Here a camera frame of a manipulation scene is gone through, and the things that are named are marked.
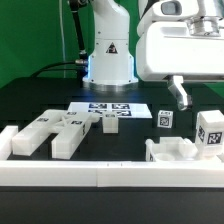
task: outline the marker sheet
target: marker sheet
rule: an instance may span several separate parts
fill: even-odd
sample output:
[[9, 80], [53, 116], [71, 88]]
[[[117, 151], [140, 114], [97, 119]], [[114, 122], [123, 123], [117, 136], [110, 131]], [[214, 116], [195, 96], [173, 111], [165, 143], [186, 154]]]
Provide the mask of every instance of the marker sheet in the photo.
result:
[[115, 111], [119, 118], [152, 118], [146, 104], [72, 102], [68, 112], [93, 112], [102, 116], [104, 111]]

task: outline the cube with marker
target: cube with marker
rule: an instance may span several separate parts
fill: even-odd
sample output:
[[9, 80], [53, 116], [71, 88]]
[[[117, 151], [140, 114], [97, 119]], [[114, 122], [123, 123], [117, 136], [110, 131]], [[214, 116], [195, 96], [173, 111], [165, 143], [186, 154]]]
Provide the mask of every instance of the cube with marker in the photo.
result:
[[118, 116], [117, 112], [105, 111], [103, 112], [103, 133], [116, 134], [118, 133]]
[[160, 110], [158, 113], [157, 126], [160, 128], [172, 128], [173, 111]]
[[224, 115], [219, 110], [198, 113], [195, 145], [201, 156], [220, 155], [224, 150]]

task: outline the green backdrop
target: green backdrop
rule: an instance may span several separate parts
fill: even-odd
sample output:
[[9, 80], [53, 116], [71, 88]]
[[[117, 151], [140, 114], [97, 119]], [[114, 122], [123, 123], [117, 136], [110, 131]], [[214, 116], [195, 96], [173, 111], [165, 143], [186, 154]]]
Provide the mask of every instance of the green backdrop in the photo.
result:
[[[130, 52], [135, 54], [138, 23], [137, 0], [117, 0], [130, 13]], [[80, 9], [87, 51], [93, 50], [93, 12]], [[74, 22], [67, 0], [63, 0], [66, 60], [78, 58]], [[0, 1], [0, 87], [17, 77], [31, 75], [39, 68], [63, 61], [59, 20], [59, 0]]]

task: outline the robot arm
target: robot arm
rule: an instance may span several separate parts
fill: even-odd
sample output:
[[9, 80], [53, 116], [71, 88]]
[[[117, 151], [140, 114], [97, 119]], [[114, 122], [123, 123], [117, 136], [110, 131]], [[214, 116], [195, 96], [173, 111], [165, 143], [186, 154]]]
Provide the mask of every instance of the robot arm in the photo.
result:
[[[85, 0], [69, 1], [73, 13], [88, 3]], [[90, 0], [89, 3], [94, 12], [95, 49], [88, 58], [88, 74], [83, 78], [83, 86], [101, 91], [137, 87], [134, 59], [129, 53], [128, 11], [114, 0]]]
[[137, 72], [144, 81], [168, 81], [179, 109], [190, 106], [181, 83], [223, 80], [224, 6], [219, 0], [161, 0], [138, 26]]

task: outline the black tabletop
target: black tabletop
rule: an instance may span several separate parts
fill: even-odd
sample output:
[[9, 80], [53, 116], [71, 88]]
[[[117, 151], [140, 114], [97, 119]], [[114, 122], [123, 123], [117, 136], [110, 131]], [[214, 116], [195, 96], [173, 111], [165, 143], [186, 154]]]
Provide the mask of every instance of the black tabletop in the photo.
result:
[[[75, 161], [144, 161], [145, 141], [150, 138], [181, 136], [194, 142], [199, 111], [221, 110], [224, 99], [204, 84], [185, 84], [193, 97], [191, 110], [181, 112], [166, 83], [139, 83], [139, 88], [119, 93], [83, 89], [76, 79], [19, 78], [0, 90], [0, 128], [18, 125], [21, 130], [47, 109], [67, 110], [71, 102], [144, 103], [152, 119], [119, 119], [118, 134], [103, 134], [102, 121], [92, 125], [71, 160]], [[158, 128], [159, 110], [174, 112], [172, 128]], [[51, 160], [49, 139], [31, 157], [9, 159]]]
[[[75, 79], [20, 78], [0, 90], [0, 129], [21, 130], [47, 109], [67, 110], [70, 102], [145, 103], [152, 119], [120, 119], [119, 134], [103, 134], [95, 124], [71, 160], [144, 161], [145, 140], [181, 136], [194, 141], [199, 111], [221, 110], [224, 99], [203, 84], [185, 84], [192, 110], [180, 112], [166, 83], [140, 83], [137, 90], [103, 93], [80, 88]], [[171, 129], [157, 127], [159, 110], [174, 112]], [[49, 139], [30, 157], [51, 160]], [[0, 187], [2, 223], [222, 224], [224, 190], [213, 188], [56, 188]]]

